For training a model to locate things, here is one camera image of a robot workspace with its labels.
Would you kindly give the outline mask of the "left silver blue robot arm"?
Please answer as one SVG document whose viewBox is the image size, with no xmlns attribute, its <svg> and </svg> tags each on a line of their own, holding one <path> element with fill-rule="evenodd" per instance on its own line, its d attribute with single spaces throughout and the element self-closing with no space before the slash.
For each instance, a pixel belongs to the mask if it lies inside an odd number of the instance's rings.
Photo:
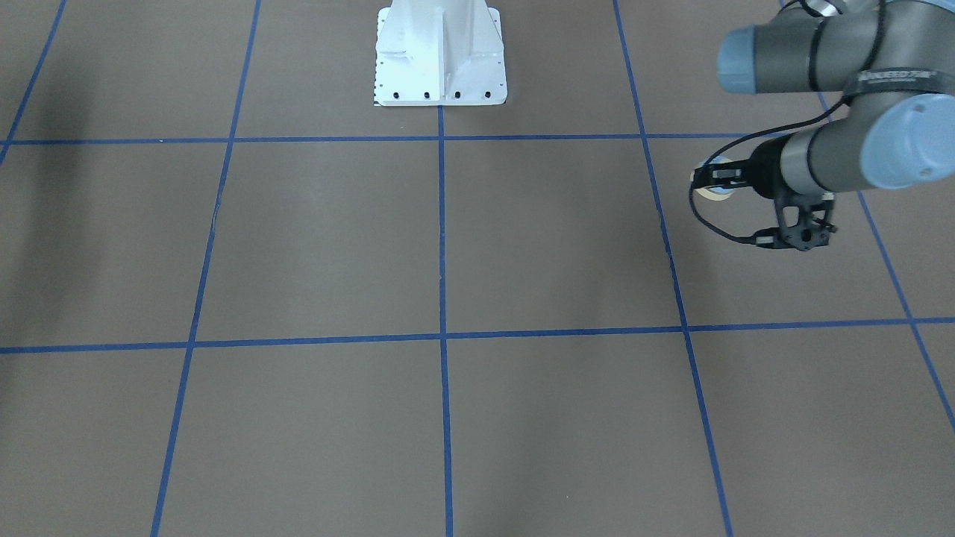
<svg viewBox="0 0 955 537">
<path fill-rule="evenodd" d="M 953 3 L 798 1 L 727 34 L 718 80 L 730 94 L 838 92 L 843 119 L 780 127 L 738 162 L 711 157 L 692 191 L 831 198 L 953 177 Z"/>
</svg>

